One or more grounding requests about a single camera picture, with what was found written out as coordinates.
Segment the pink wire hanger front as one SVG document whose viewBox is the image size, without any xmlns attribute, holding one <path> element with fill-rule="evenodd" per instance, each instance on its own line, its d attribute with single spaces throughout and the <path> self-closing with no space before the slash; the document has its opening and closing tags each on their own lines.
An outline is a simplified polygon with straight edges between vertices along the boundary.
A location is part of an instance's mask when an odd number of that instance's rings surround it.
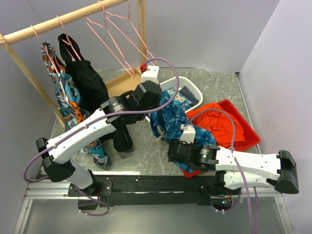
<svg viewBox="0 0 312 234">
<path fill-rule="evenodd" d="M 115 40 L 113 34 L 109 28 L 110 19 L 107 16 L 107 11 L 104 6 L 103 1 L 98 0 L 97 4 L 100 6 L 102 15 L 103 15 L 103 23 L 96 22 L 90 18 L 85 18 L 86 25 L 91 30 L 92 33 L 99 39 L 99 41 L 104 45 L 104 47 L 108 50 L 108 52 L 113 56 L 113 58 L 121 65 L 121 67 L 128 73 L 130 77 L 135 76 L 135 72 L 129 62 L 126 60 L 125 55 L 121 48 L 119 47 L 117 41 Z M 101 33 L 99 33 L 99 29 L 101 29 L 104 33 L 106 33 L 109 43 L 105 41 L 104 37 Z"/>
</svg>

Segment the blue shark print shorts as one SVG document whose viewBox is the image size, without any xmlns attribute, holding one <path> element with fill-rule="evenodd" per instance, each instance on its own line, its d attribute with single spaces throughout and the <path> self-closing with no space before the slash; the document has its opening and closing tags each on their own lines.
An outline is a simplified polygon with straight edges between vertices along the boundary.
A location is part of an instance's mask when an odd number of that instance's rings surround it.
<svg viewBox="0 0 312 234">
<path fill-rule="evenodd" d="M 185 111 L 180 107 L 170 103 L 163 109 L 149 113 L 150 125 L 154 136 L 160 140 L 170 142 L 172 139 L 180 140 L 182 132 L 180 130 L 181 125 L 189 125 L 189 119 L 187 118 Z M 203 128 L 194 126 L 195 139 L 194 142 L 201 145 L 199 152 L 200 168 L 189 168 L 184 163 L 174 162 L 178 167 L 188 172 L 192 171 L 212 171 L 216 169 L 216 153 L 219 147 L 216 146 L 216 141 L 213 135 Z"/>
</svg>

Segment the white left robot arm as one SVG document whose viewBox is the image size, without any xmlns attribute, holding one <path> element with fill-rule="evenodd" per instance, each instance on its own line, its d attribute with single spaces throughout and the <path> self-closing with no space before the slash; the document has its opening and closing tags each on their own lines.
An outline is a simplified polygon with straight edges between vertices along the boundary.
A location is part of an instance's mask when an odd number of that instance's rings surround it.
<svg viewBox="0 0 312 234">
<path fill-rule="evenodd" d="M 52 182 L 69 181 L 85 195 L 93 195 L 97 184 L 92 172 L 77 165 L 73 156 L 87 144 L 135 124 L 158 110 L 161 92 L 159 84 L 145 81 L 133 91 L 110 98 L 85 121 L 59 137 L 39 138 L 36 145 L 47 178 Z"/>
</svg>

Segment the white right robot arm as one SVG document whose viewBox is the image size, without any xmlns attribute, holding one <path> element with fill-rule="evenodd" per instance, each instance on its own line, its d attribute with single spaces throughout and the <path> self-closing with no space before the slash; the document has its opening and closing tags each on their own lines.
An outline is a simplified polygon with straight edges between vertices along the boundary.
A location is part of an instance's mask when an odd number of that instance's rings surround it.
<svg viewBox="0 0 312 234">
<path fill-rule="evenodd" d="M 264 155 L 171 140 L 168 160 L 184 163 L 195 171 L 215 171 L 213 187 L 221 195 L 245 186 L 273 187 L 283 194 L 299 193 L 297 164 L 286 150 Z"/>
</svg>

